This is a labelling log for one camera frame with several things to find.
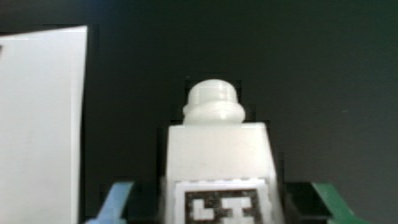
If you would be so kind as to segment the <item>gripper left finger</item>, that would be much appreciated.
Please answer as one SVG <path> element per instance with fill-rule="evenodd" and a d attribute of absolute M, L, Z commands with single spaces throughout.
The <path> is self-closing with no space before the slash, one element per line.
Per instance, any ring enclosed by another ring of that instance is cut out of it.
<path fill-rule="evenodd" d="M 98 212 L 98 216 L 88 220 L 86 224 L 127 224 L 129 221 L 123 218 L 123 212 L 134 188 L 132 182 L 116 182 L 109 195 L 106 198 L 104 206 Z"/>

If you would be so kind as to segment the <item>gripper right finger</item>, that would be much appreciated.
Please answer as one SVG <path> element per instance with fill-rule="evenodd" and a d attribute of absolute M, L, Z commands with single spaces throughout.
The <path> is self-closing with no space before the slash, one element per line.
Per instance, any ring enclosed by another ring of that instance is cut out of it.
<path fill-rule="evenodd" d="M 287 224 L 372 224 L 358 217 L 331 183 L 287 183 Z"/>

